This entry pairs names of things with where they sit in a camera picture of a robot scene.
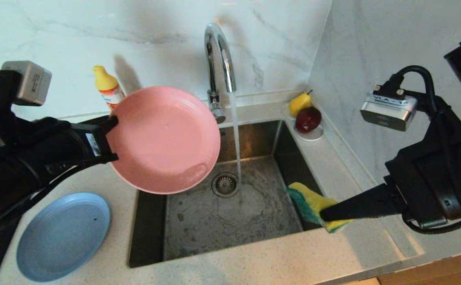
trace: sink basin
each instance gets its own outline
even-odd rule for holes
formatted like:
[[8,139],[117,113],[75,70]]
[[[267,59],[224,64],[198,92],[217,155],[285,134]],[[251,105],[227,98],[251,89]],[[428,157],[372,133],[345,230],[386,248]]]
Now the sink basin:
[[239,126],[241,184],[232,127],[220,134],[218,162],[197,186],[168,196],[139,191],[129,267],[320,227],[300,218],[285,191],[301,182],[320,194],[283,121]]

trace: white marble backsplash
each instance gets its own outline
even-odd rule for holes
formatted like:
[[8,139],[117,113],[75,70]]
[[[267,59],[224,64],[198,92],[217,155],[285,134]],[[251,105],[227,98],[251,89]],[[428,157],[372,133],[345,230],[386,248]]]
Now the white marble backsplash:
[[[366,94],[408,65],[433,76],[435,92],[461,119],[461,83],[444,55],[461,41],[461,1],[335,1],[314,62],[309,86],[314,99],[373,178],[388,175],[384,163],[420,141],[427,116],[417,113],[407,132],[365,122],[359,110]],[[403,88],[424,92],[418,74]]]
[[201,99],[209,87],[204,30],[218,18],[237,95],[308,83],[331,0],[0,0],[0,67],[32,60],[53,73],[46,104],[26,119],[107,110],[93,86],[104,65],[127,92],[153,85]]

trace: apple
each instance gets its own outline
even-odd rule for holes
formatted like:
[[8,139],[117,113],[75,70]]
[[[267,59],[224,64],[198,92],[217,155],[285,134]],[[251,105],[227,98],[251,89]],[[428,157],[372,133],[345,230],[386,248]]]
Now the apple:
[[299,111],[295,119],[295,127],[299,132],[307,133],[320,125],[322,114],[315,107],[304,108]]

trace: faucet spout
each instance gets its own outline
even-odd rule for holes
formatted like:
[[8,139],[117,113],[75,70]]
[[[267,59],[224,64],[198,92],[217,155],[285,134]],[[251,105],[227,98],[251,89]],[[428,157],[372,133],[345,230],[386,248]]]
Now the faucet spout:
[[206,31],[204,33],[204,49],[208,59],[210,87],[208,90],[209,108],[211,109],[213,116],[215,116],[216,122],[220,124],[225,121],[225,116],[223,115],[221,107],[219,91],[216,87],[216,60],[221,61],[227,92],[230,93],[236,91],[236,79],[234,77],[234,66],[232,65],[229,45],[227,44],[223,31],[215,23],[210,23],[206,27]]

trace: sink drain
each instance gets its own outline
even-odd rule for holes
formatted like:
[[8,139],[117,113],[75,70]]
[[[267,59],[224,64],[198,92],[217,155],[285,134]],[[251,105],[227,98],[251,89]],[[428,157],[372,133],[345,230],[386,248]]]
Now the sink drain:
[[211,189],[222,198],[234,196],[238,191],[238,177],[232,173],[220,173],[213,178]]

